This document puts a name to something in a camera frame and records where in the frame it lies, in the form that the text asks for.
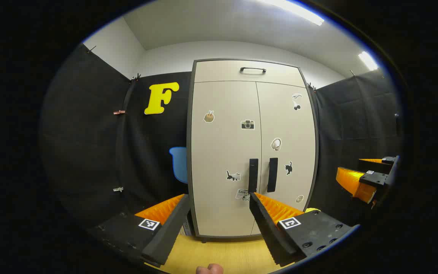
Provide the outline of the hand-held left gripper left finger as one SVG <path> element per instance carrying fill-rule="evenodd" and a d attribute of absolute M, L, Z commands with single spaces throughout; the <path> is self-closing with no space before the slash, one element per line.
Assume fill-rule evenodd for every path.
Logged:
<path fill-rule="evenodd" d="M 87 231 L 132 263 L 165 264 L 190 211 L 189 196 L 181 194 L 132 213 L 127 208 Z"/>

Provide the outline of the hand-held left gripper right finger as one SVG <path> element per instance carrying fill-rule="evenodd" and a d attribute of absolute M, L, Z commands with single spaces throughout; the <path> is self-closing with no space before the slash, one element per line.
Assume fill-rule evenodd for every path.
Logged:
<path fill-rule="evenodd" d="M 335 248 L 360 225 L 349 226 L 318 209 L 301 212 L 258 193 L 249 194 L 249 209 L 279 266 L 306 263 Z"/>

